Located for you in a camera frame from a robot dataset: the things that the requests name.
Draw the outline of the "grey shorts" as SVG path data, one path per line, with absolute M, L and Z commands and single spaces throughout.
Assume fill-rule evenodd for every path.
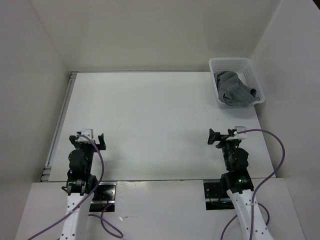
M 248 107 L 256 100 L 257 90 L 248 87 L 230 70 L 214 73 L 218 99 L 232 107 Z

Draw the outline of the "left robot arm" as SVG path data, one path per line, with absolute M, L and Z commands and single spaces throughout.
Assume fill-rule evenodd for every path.
M 99 196 L 99 183 L 104 175 L 104 170 L 100 178 L 91 174 L 93 158 L 97 153 L 104 166 L 101 151 L 106 150 L 106 144 L 103 134 L 98 136 L 99 143 L 95 142 L 92 129 L 82 129 L 77 135 L 71 135 L 69 140 L 75 149 L 68 156 L 67 205 L 60 239 L 85 240 L 91 201 Z

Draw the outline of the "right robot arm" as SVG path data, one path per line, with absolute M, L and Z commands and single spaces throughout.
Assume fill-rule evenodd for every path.
M 239 220 L 244 240 L 272 240 L 268 226 L 263 218 L 259 203 L 254 196 L 254 185 L 249 175 L 249 153 L 240 148 L 246 137 L 238 134 L 237 128 L 229 129 L 228 134 L 209 130 L 208 145 L 217 142 L 216 148 L 222 150 L 226 173 L 221 175 L 219 191 L 229 197 Z

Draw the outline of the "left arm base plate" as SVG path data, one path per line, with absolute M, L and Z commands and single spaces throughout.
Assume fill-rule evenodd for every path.
M 116 188 L 116 182 L 101 182 L 94 192 L 89 211 L 91 213 L 114 212 Z

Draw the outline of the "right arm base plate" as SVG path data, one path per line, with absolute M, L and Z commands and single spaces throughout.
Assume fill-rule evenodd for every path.
M 224 174 L 220 180 L 204 180 L 203 187 L 207 210 L 245 209 L 254 190 L 251 180 L 234 174 Z

